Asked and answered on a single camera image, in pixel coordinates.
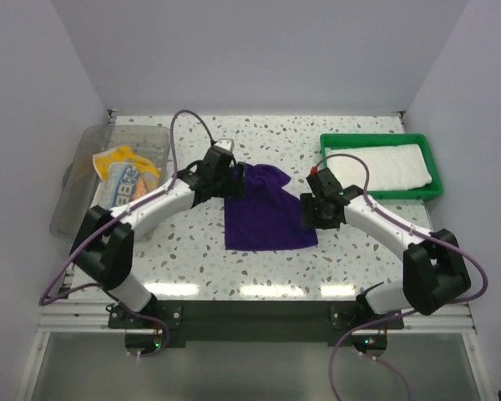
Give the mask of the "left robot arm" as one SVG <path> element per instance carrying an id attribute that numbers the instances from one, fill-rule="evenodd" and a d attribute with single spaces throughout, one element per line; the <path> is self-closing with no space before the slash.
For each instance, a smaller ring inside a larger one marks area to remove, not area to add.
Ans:
<path id="1" fill-rule="evenodd" d="M 134 241 L 160 222 L 212 198 L 241 197 L 244 166 L 235 161 L 231 140 L 219 140 L 176 177 L 124 206 L 88 210 L 74 240 L 72 263 L 128 308 L 135 326 L 160 317 L 157 298 L 132 273 Z"/>

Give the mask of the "white towel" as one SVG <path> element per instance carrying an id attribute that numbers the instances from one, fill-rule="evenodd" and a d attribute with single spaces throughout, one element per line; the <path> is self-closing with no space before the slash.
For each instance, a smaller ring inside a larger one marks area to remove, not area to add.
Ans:
<path id="1" fill-rule="evenodd" d="M 369 191 L 412 190 L 432 183 L 422 151 L 415 144 L 325 149 L 325 156 L 336 154 L 354 155 L 367 165 L 370 173 Z M 326 165 L 342 185 L 364 186 L 366 172 L 358 161 L 333 157 L 326 161 Z"/>

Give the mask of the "purple towel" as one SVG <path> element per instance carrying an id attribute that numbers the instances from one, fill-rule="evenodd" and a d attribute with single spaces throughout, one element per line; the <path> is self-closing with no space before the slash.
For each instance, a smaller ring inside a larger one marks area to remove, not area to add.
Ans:
<path id="1" fill-rule="evenodd" d="M 318 244 L 304 229 L 301 202 L 285 190 L 291 177 L 273 165 L 245 165 L 244 196 L 225 200 L 225 248 L 289 251 Z"/>

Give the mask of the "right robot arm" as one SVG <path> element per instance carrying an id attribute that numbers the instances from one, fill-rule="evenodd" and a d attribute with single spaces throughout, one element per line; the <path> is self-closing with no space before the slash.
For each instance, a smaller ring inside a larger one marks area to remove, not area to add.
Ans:
<path id="1" fill-rule="evenodd" d="M 314 167 L 306 181 L 311 192 L 301 195 L 304 228 L 355 227 L 402 262 L 401 279 L 357 295 L 355 317 L 363 327 L 375 327 L 385 315 L 408 308 L 430 315 L 470 289 L 468 269 L 450 231 L 432 232 L 387 213 L 362 188 L 342 187 L 327 168 Z"/>

